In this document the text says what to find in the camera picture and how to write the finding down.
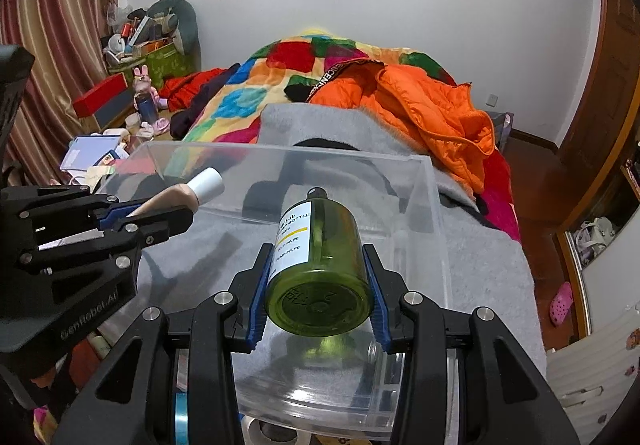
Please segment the green glass spray bottle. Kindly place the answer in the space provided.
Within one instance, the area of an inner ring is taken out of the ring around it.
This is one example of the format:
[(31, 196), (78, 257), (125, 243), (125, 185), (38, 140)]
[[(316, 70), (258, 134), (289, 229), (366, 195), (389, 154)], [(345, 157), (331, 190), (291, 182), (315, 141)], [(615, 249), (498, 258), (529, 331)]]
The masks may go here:
[(267, 315), (302, 337), (341, 335), (370, 315), (372, 295), (356, 220), (321, 187), (282, 214), (266, 292)]

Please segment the beige foundation tube white cap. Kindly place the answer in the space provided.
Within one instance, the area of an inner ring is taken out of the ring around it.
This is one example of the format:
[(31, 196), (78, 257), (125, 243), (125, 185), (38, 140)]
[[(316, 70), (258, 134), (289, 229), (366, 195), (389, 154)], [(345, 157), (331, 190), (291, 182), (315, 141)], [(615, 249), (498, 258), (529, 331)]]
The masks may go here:
[(172, 207), (188, 207), (192, 213), (197, 213), (202, 205), (217, 198), (223, 192), (224, 179), (216, 169), (208, 167), (189, 182), (171, 185), (145, 200), (141, 206), (129, 213), (129, 217)]

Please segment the white tape roll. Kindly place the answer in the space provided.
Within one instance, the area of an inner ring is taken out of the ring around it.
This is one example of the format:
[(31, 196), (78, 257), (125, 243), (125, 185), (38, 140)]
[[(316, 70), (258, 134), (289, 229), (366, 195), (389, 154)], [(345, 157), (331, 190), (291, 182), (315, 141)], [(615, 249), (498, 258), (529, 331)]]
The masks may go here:
[(242, 422), (244, 441), (250, 445), (309, 445), (311, 434), (274, 425), (253, 417)]

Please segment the blue tape roll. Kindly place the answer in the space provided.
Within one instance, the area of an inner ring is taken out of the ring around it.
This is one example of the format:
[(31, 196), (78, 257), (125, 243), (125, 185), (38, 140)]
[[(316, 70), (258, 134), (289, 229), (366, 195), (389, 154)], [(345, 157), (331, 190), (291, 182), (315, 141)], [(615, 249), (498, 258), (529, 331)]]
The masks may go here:
[(188, 397), (181, 391), (175, 394), (175, 444), (189, 444)]

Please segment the blue white booklet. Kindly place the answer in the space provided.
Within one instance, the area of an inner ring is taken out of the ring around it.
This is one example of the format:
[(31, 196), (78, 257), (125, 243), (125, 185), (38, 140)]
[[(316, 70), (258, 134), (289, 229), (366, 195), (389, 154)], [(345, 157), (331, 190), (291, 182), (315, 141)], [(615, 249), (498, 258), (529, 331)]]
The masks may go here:
[(100, 161), (120, 142), (118, 135), (80, 135), (73, 139), (62, 159), (62, 171), (86, 171)]

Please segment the long red box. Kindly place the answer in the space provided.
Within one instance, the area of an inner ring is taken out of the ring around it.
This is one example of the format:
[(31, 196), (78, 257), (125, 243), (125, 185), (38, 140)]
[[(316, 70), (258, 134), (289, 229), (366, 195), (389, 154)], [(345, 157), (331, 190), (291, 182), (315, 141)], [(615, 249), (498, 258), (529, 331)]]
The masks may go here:
[(119, 93), (128, 89), (128, 84), (122, 74), (111, 75), (96, 84), (80, 98), (73, 100), (73, 107), (78, 118), (92, 116)]

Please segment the pink bunny toy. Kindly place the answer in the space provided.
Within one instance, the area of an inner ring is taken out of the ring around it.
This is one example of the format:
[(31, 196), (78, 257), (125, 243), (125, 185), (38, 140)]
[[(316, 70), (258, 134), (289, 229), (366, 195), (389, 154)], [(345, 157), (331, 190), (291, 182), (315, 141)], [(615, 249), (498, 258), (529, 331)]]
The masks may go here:
[(162, 98), (152, 84), (148, 66), (134, 67), (134, 108), (141, 119), (148, 124), (155, 124), (160, 119), (160, 111), (168, 108), (168, 101)]

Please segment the red garment on bed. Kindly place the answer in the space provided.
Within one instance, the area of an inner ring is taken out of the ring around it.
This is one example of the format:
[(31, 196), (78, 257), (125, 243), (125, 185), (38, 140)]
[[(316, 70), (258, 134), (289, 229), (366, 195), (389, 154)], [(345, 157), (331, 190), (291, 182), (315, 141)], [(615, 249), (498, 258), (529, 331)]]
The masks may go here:
[(183, 77), (171, 77), (164, 79), (164, 85), (160, 89), (160, 97), (167, 101), (171, 112), (187, 109), (195, 95), (207, 82), (218, 77), (224, 72), (222, 68), (212, 68), (205, 72), (193, 72)]

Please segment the green cardboard clutter box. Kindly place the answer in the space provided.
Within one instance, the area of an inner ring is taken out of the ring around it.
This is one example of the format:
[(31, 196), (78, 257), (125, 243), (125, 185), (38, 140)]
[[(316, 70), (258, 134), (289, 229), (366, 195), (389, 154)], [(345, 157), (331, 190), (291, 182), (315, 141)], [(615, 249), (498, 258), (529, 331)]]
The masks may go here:
[(116, 54), (105, 48), (103, 57), (108, 73), (122, 74), (128, 86), (134, 82), (134, 70), (143, 66), (148, 68), (152, 86), (157, 89), (161, 89), (168, 79), (185, 77), (195, 72), (194, 57), (180, 53), (173, 43), (165, 44), (139, 58), (133, 58), (130, 54)]

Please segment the pink croc shoe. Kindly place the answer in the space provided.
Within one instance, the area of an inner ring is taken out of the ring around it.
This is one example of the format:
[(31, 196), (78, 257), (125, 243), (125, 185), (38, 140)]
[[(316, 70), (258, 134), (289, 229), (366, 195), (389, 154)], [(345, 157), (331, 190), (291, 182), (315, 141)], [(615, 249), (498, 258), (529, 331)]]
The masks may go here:
[(554, 327), (561, 326), (574, 304), (573, 289), (569, 281), (562, 283), (549, 304), (549, 317)]

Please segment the orange down jacket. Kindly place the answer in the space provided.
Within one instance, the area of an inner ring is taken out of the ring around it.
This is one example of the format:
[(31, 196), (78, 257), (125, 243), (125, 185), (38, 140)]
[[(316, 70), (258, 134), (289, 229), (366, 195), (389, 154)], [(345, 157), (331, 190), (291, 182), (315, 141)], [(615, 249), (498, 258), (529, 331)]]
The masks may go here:
[(314, 105), (358, 109), (420, 154), (472, 197), (485, 191), (484, 161), (495, 151), (489, 116), (469, 83), (448, 84), (425, 70), (357, 60), (338, 65), (310, 92)]

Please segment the grey neck pillow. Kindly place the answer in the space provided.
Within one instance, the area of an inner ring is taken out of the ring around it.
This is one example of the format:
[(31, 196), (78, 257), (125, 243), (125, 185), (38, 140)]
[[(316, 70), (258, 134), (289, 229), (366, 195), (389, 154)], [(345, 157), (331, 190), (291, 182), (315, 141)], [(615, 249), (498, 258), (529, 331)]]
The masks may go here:
[(176, 26), (184, 54), (191, 54), (198, 46), (198, 21), (193, 6), (186, 0), (160, 0), (146, 11), (152, 18), (169, 16)]

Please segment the colourful patchwork quilt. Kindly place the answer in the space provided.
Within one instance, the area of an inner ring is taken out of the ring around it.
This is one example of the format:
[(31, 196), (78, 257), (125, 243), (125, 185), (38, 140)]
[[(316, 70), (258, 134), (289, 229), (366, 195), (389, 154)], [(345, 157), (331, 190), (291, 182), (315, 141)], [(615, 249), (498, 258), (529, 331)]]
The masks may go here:
[[(321, 129), (319, 133), (304, 129), (306, 140), (344, 143), (347, 135), (354, 131), (348, 126), (346, 115), (354, 113), (382, 128), (401, 147), (413, 150), (361, 110), (314, 105), (309, 101), (310, 92), (326, 75), (334, 75), (336, 66), (357, 60), (419, 67), (436, 80), (463, 84), (454, 81), (433, 58), (406, 48), (379, 48), (327, 35), (281, 39), (204, 84), (191, 102), (188, 112), (193, 118), (180, 138), (186, 142), (254, 143), (267, 131), (264, 110), (282, 104), (291, 110), (296, 120), (308, 120), (313, 113), (337, 114), (337, 119), (332, 121), (336, 134), (330, 134), (328, 129)], [(484, 161), (484, 193), (470, 197), (461, 188), (474, 202), (481, 221), (518, 240), (521, 234), (514, 210), (510, 168), (498, 150), (495, 127), (494, 130), (495, 151)]]

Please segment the white suitcase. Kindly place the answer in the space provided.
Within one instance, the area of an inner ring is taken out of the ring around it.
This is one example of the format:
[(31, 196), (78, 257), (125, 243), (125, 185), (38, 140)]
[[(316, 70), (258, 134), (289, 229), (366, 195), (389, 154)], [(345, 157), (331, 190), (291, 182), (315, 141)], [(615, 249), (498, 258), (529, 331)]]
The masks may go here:
[(584, 339), (547, 352), (547, 380), (589, 444), (612, 421), (639, 376), (639, 306)]

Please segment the wooden wardrobe shelf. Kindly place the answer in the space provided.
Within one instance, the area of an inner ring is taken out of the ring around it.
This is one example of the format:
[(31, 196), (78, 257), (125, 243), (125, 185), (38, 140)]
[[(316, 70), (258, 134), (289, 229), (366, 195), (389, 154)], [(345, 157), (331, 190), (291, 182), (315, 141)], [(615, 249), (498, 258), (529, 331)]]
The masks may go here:
[(554, 234), (572, 286), (577, 338), (591, 332), (585, 266), (574, 233), (607, 217), (627, 222), (639, 205), (639, 188), (622, 169), (639, 127), (639, 8), (632, 0), (601, 0), (588, 79), (559, 149), (562, 164), (579, 182), (582, 197)]

